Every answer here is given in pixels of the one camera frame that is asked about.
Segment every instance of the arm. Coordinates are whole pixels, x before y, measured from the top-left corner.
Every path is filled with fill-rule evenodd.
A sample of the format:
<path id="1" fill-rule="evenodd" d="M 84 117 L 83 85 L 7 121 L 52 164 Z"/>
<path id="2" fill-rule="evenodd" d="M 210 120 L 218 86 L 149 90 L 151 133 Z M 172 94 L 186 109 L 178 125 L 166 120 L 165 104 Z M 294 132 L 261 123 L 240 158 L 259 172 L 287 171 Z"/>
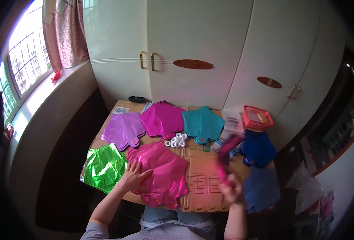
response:
<path id="1" fill-rule="evenodd" d="M 146 189 L 141 186 L 140 183 L 142 179 L 150 175 L 153 170 L 150 169 L 140 174 L 140 167 L 140 162 L 134 162 L 132 165 L 130 165 L 130 163 L 128 164 L 128 167 L 126 168 L 125 173 L 122 175 L 121 180 L 94 209 L 92 216 L 89 219 L 89 223 L 98 223 L 107 230 L 123 196 L 129 191 L 146 191 Z"/>
<path id="2" fill-rule="evenodd" d="M 235 174 L 229 174 L 228 180 L 233 183 L 234 187 L 230 187 L 226 184 L 220 185 L 221 192 L 224 194 L 225 199 L 230 203 L 229 216 L 225 228 L 224 239 L 246 239 L 248 229 L 245 212 L 245 200 L 242 195 L 242 183 Z"/>

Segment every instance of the white wardrobe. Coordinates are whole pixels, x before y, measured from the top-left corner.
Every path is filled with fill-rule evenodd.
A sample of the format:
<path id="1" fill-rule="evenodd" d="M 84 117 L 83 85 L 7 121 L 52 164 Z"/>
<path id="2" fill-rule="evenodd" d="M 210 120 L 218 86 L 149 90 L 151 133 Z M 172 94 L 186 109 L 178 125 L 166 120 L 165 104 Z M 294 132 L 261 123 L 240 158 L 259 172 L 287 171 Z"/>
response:
<path id="1" fill-rule="evenodd" d="M 273 117 L 277 150 L 325 98 L 346 39 L 327 0 L 94 0 L 84 1 L 83 18 L 108 109 L 132 95 L 239 112 L 251 105 Z M 173 64 L 182 59 L 213 68 Z"/>

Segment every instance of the window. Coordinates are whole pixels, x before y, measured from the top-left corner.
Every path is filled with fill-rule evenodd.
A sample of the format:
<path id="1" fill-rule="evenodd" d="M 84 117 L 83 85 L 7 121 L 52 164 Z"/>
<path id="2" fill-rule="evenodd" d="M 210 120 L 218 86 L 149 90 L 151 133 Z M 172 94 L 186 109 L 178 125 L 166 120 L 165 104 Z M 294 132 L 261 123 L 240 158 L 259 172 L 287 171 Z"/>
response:
<path id="1" fill-rule="evenodd" d="M 11 34 L 0 65 L 5 123 L 34 88 L 52 73 L 42 28 L 42 0 L 34 0 Z"/>

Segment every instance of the magenta foil balloon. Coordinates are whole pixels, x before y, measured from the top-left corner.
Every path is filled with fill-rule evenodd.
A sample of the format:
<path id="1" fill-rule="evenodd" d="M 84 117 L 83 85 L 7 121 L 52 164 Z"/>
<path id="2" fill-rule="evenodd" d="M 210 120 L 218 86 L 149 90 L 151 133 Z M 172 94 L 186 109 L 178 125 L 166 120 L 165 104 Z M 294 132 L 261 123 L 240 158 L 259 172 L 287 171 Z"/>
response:
<path id="1" fill-rule="evenodd" d="M 141 182 L 148 192 L 133 191 L 141 195 L 141 199 L 149 206 L 165 204 L 169 209 L 176 209 L 177 198 L 188 193 L 185 181 L 188 162 L 169 151 L 163 141 L 141 145 L 137 149 L 130 148 L 127 160 L 131 164 L 140 161 L 141 173 L 153 169 L 153 173 Z"/>
<path id="2" fill-rule="evenodd" d="M 171 139 L 184 129 L 183 111 L 166 101 L 153 104 L 140 115 L 142 126 L 150 137 Z"/>
<path id="3" fill-rule="evenodd" d="M 122 113 L 112 114 L 109 123 L 101 134 L 101 139 L 114 143 L 119 151 L 125 150 L 127 146 L 137 147 L 140 142 L 139 137 L 145 135 L 142 127 L 140 114 Z"/>

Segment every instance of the cardboard sheet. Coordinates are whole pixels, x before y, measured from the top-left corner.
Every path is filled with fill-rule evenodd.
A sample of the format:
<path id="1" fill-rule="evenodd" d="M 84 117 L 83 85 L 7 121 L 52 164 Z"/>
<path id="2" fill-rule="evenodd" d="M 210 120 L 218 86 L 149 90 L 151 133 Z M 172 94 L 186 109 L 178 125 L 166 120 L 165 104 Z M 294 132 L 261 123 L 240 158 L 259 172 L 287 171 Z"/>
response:
<path id="1" fill-rule="evenodd" d="M 141 113 L 145 103 L 132 103 L 130 101 L 118 101 L 114 106 L 112 112 L 117 108 L 129 108 L 128 112 Z M 195 110 L 197 108 L 185 108 L 186 111 Z M 213 111 L 216 115 L 222 117 L 221 111 Z M 101 140 L 101 134 L 108 124 L 112 113 L 109 114 L 106 121 L 99 130 L 97 136 L 94 138 L 90 149 L 99 148 L 109 144 Z M 159 141 L 159 137 L 149 137 L 146 134 L 140 138 L 140 144 L 147 144 Z M 229 210 L 229 205 L 224 202 L 223 195 L 218 189 L 220 183 L 217 175 L 215 161 L 217 153 L 210 149 L 213 142 L 209 146 L 202 146 L 194 143 L 194 139 L 187 139 L 186 146 L 178 149 L 168 148 L 173 153 L 184 158 L 189 162 L 185 177 L 187 180 L 189 193 L 180 197 L 179 208 L 184 212 L 217 212 Z M 230 169 L 237 173 L 243 180 L 245 180 L 249 173 L 250 168 L 242 163 L 243 156 L 236 154 L 230 162 Z M 274 162 L 270 162 L 267 168 L 274 169 Z M 80 180 L 83 181 L 85 169 L 82 169 Z M 135 202 L 138 204 L 146 205 L 141 196 L 128 192 L 123 199 Z"/>

